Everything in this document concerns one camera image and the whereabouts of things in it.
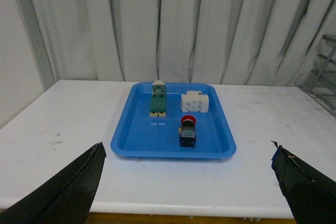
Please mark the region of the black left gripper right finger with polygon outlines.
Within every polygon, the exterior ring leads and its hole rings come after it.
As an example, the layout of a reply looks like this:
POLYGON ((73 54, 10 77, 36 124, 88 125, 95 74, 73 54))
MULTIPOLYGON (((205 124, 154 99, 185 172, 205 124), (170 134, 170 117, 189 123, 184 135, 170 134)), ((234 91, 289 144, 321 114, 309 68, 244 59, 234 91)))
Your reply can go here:
POLYGON ((335 181, 277 142, 274 145, 271 168, 296 223, 335 223, 335 181))

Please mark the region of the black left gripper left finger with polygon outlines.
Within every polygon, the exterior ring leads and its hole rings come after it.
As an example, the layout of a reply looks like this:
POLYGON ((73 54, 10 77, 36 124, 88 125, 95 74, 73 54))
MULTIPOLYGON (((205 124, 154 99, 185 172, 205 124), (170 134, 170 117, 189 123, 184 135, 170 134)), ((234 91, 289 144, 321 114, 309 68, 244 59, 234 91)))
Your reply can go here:
POLYGON ((97 143, 32 193, 1 213, 1 223, 85 223, 106 152, 97 143))

